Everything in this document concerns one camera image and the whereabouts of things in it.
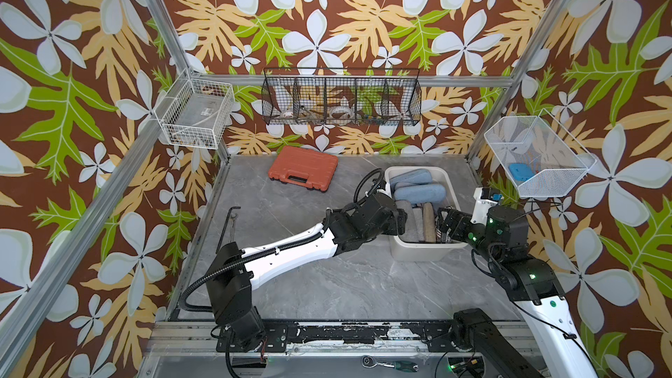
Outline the dark grey glasses case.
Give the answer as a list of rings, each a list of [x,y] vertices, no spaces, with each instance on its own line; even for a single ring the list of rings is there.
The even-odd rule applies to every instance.
[[[418,220],[417,213],[409,201],[397,201],[397,207],[404,210],[407,215],[404,233],[399,237],[405,243],[420,243],[424,237],[422,220]]]

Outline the slate blue glasses case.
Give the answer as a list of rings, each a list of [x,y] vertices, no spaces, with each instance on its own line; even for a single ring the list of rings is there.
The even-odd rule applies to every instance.
[[[406,185],[395,189],[393,196],[396,201],[408,201],[411,205],[441,203],[446,198],[446,188],[438,183]]]

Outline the cream plastic storage box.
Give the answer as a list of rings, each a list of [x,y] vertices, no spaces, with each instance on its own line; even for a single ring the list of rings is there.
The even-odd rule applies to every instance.
[[[427,170],[432,180],[446,189],[446,197],[441,207],[451,206],[460,210],[460,203],[455,194],[453,184],[448,173],[436,166],[391,166],[384,172],[387,182],[391,179],[419,169]],[[450,243],[406,243],[399,236],[390,237],[390,252],[399,262],[438,262],[443,260],[450,251],[461,250],[467,247],[466,243],[451,241]]]

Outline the tan glasses case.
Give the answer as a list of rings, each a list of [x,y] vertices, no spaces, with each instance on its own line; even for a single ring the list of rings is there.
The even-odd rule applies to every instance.
[[[436,215],[432,203],[423,203],[423,238],[426,243],[437,242]]]

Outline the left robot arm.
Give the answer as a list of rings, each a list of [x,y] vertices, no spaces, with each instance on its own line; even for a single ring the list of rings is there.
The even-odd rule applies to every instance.
[[[384,171],[370,171],[344,208],[325,210],[324,219],[303,233],[259,247],[220,248],[208,271],[180,294],[189,313],[212,313],[215,324],[244,352],[256,349],[267,332],[252,293],[274,278],[310,262],[358,250],[378,236],[399,236],[408,218],[385,194]]]

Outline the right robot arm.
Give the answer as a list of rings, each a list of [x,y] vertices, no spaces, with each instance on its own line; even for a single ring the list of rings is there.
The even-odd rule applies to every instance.
[[[439,208],[441,234],[467,244],[473,257],[483,259],[484,274],[523,314],[551,376],[596,376],[558,276],[547,262],[530,255],[526,213],[503,206],[494,188],[476,189],[475,199],[472,214]]]

